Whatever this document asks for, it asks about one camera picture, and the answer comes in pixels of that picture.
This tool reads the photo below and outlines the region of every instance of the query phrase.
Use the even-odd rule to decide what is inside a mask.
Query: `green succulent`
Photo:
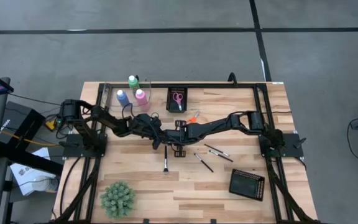
[[[106,187],[106,193],[100,196],[102,208],[106,209],[109,218],[120,219],[128,216],[134,208],[135,192],[128,184],[119,181]]]

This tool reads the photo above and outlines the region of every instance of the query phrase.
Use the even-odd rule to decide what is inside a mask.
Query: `gray floor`
[[[262,27],[358,27],[358,1],[259,0]],[[253,27],[241,0],[0,0],[0,29]],[[286,84],[319,219],[358,223],[358,32],[263,34],[273,81]],[[254,33],[0,35],[0,76],[19,95],[61,102],[84,81],[264,80]],[[17,98],[39,111],[52,106]],[[46,130],[40,137],[55,141]],[[350,139],[358,154],[358,131]],[[12,220],[46,222],[54,195],[16,202]]]

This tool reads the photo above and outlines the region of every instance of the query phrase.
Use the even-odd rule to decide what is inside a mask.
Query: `scissors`
[[[190,124],[190,123],[195,123],[196,120],[197,120],[198,115],[200,115],[200,111],[197,111],[196,114],[194,115],[194,117],[192,117],[191,119],[189,119],[189,120],[187,121],[187,123],[189,123],[189,124]]]
[[[173,94],[173,100],[178,103],[179,110],[181,111],[181,99],[183,99],[183,95],[181,93],[174,93]]]

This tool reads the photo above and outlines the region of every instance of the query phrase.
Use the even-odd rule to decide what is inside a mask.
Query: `wooden table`
[[[81,99],[95,103],[99,82],[85,82]],[[272,111],[290,111],[284,84],[267,83],[268,95]],[[165,110],[167,100],[166,88],[153,88],[151,95],[152,107],[148,114],[157,112],[162,121],[162,129],[175,129],[176,119],[190,119],[200,110],[198,123],[207,123],[225,118],[233,111],[255,110],[252,89],[249,88],[189,88],[188,109],[186,113],[174,114]],[[112,105],[117,105],[115,96]],[[110,113],[121,117],[121,107],[112,106]],[[276,128],[284,133],[295,130],[290,113],[273,114]],[[144,218],[151,223],[209,223],[217,219],[218,223],[274,223],[275,217],[270,193],[269,179],[264,158],[260,155],[257,136],[246,136],[239,131],[226,131],[207,136],[201,142],[186,146],[187,156],[176,158],[173,152],[168,152],[169,174],[163,174],[164,150],[161,145],[158,150],[152,149],[152,142],[138,136],[118,138],[111,130],[106,155],[101,160],[96,199],[94,203],[92,222],[125,222],[141,223]],[[233,163],[221,159],[208,152],[204,144],[222,149],[230,154]],[[197,152],[214,170],[210,172],[193,155]],[[65,162],[62,180],[73,164],[75,158]],[[67,188],[63,199],[63,210],[70,204],[78,192],[81,172],[81,159],[68,178]],[[310,192],[305,168],[294,158],[283,158],[288,188],[300,207],[311,218],[317,218]],[[240,169],[266,179],[263,202],[240,197],[228,192],[231,171]],[[117,182],[125,180],[135,190],[134,210],[129,217],[121,220],[111,220],[101,208],[100,195],[104,189]],[[58,214],[62,184],[59,186],[54,212]],[[277,190],[283,218],[285,206],[282,195]],[[85,195],[81,218],[85,217],[88,195]]]

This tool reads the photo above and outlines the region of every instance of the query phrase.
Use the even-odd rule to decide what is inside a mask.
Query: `blue bottle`
[[[126,105],[129,104],[128,96],[122,90],[117,91],[117,99],[119,101],[119,104],[121,104],[122,107],[125,107]]]

